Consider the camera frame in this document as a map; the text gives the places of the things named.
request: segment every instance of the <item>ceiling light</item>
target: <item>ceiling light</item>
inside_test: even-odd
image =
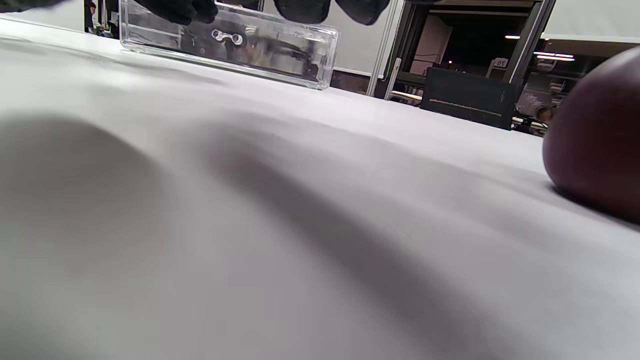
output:
[[[556,56],[545,56],[545,55],[538,55],[538,59],[560,60],[560,61],[575,61],[575,59],[571,59],[571,58],[558,58]]]
[[[556,53],[542,53],[540,51],[534,51],[533,52],[535,55],[543,55],[543,56],[557,56],[559,58],[573,58],[573,55],[567,55],[567,54],[556,54]]]

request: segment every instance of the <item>chair backrest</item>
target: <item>chair backrest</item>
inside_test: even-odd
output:
[[[420,108],[511,130],[515,90],[498,80],[430,67]]]

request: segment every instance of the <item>black glove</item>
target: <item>black glove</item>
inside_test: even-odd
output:
[[[389,5],[389,0],[336,0],[353,20],[371,25]],[[331,0],[275,0],[278,12],[287,20],[319,24],[329,14]]]
[[[218,13],[213,0],[136,0],[136,2],[163,19],[182,25],[189,25],[191,21],[208,24],[213,22]]]

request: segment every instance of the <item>clear plastic box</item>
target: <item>clear plastic box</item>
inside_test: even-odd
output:
[[[338,31],[218,3],[211,24],[178,25],[121,0],[122,45],[288,83],[329,87]]]

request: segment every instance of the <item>white wall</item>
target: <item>white wall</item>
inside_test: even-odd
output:
[[[0,17],[84,31],[84,1],[66,0],[50,8],[30,9],[21,13],[4,13]]]
[[[637,0],[556,0],[543,38],[640,43]]]
[[[420,36],[420,42],[418,42],[418,48],[415,52],[415,59],[429,60],[440,63],[442,56],[447,49],[449,43],[449,37],[451,36],[452,27],[447,26],[436,15],[427,16],[427,21],[424,23],[422,29],[422,35]],[[438,56],[419,56],[427,54],[438,54]],[[414,74],[422,75],[428,67],[433,66],[432,63],[426,63],[423,61],[413,61],[411,65],[411,71]]]
[[[384,60],[385,63],[388,62],[403,5],[403,0],[391,0],[387,9],[378,18],[378,21],[371,26],[365,26],[351,20],[340,6],[332,0],[329,16],[327,16],[327,20],[323,22],[323,25],[333,26],[340,31],[334,68],[371,76],[389,10],[392,6],[396,6],[396,16],[392,25],[393,31],[386,39]],[[278,14],[273,0],[264,1],[264,12]],[[384,70],[384,67],[380,70],[381,76],[384,75]]]

